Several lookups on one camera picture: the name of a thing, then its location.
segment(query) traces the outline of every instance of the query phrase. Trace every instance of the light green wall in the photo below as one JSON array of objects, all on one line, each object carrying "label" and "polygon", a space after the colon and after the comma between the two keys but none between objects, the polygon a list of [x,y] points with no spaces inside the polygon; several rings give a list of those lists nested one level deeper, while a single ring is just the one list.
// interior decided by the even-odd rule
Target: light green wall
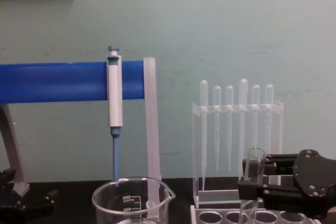
[{"label": "light green wall", "polygon": [[[198,84],[275,85],[284,152],[334,153],[336,0],[0,0],[0,62],[156,57],[163,177],[191,177]],[[107,103],[12,105],[31,182],[109,179]],[[146,174],[144,103],[124,103],[121,176]],[[7,168],[0,142],[0,169]]]}]

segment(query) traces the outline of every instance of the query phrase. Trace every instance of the test tube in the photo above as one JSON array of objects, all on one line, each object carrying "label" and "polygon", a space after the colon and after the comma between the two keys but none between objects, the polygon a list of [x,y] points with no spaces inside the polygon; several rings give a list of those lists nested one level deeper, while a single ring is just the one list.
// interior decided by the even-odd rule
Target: test tube
[{"label": "test tube", "polygon": [[257,147],[258,144],[258,107],[260,104],[260,86],[255,84],[252,87],[252,104],[253,118],[252,118],[252,146]]},{"label": "test tube", "polygon": [[[246,167],[244,172],[244,180],[261,185],[264,175],[266,162],[266,153],[259,148],[251,148],[248,151],[246,159]],[[248,217],[247,224],[254,224],[258,209],[257,200],[242,200],[240,203],[239,224],[243,224],[244,216]]]},{"label": "test tube", "polygon": [[231,85],[226,87],[226,105],[229,107],[229,111],[227,113],[227,157],[229,170],[231,170],[231,149],[232,149],[232,106],[234,100],[234,89]]},{"label": "test tube", "polygon": [[241,106],[240,116],[239,116],[239,162],[238,162],[238,176],[240,177],[242,173],[242,161],[244,158],[244,147],[245,147],[245,110],[247,105],[247,88],[248,81],[243,78],[239,83],[239,105]]},{"label": "test tube", "polygon": [[272,84],[265,86],[265,103],[267,105],[266,124],[265,124],[265,145],[266,152],[270,153],[271,149],[271,126],[272,126],[272,105],[274,97],[274,88]]},{"label": "test tube", "polygon": [[206,173],[206,145],[207,145],[207,107],[208,107],[208,82],[201,81],[200,104],[202,107],[202,189],[205,185]]},{"label": "test tube", "polygon": [[221,91],[220,86],[214,87],[214,106],[215,110],[215,150],[216,150],[216,170],[218,170],[218,160],[219,160],[219,112],[221,105]]}]

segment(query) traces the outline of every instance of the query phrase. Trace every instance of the blue horizontal bar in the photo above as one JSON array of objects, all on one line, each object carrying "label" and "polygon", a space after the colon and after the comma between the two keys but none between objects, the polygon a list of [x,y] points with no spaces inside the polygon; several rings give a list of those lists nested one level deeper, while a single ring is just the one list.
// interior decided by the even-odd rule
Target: blue horizontal bar
[{"label": "blue horizontal bar", "polygon": [[[143,61],[122,62],[122,98],[144,99]],[[0,65],[0,104],[100,100],[106,62]]]}]

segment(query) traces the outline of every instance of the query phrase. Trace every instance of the transparent acrylic plate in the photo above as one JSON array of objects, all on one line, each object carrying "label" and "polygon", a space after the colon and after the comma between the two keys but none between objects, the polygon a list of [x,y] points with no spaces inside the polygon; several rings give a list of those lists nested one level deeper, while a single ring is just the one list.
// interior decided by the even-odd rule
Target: transparent acrylic plate
[{"label": "transparent acrylic plate", "polygon": [[[191,206],[192,224],[236,224],[239,209],[202,209]],[[258,209],[255,224],[320,224],[305,215]]]}]

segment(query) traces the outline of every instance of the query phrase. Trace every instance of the clear acrylic pipette holder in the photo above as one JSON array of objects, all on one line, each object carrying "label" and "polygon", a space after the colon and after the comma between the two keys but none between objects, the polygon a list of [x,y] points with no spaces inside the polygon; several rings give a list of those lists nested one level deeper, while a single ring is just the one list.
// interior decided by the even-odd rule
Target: clear acrylic pipette holder
[{"label": "clear acrylic pipette holder", "polygon": [[[248,95],[246,79],[241,79],[236,92],[232,86],[224,91],[219,86],[208,90],[207,82],[201,82],[200,105],[192,104],[196,208],[204,204],[240,202],[237,182],[243,173],[242,160],[250,148],[258,147],[273,154],[282,152],[284,106],[273,100],[271,84],[261,91],[259,85],[251,89],[251,95]],[[234,96],[239,97],[238,104],[234,104]],[[269,179],[270,184],[280,183],[278,176]]]}]

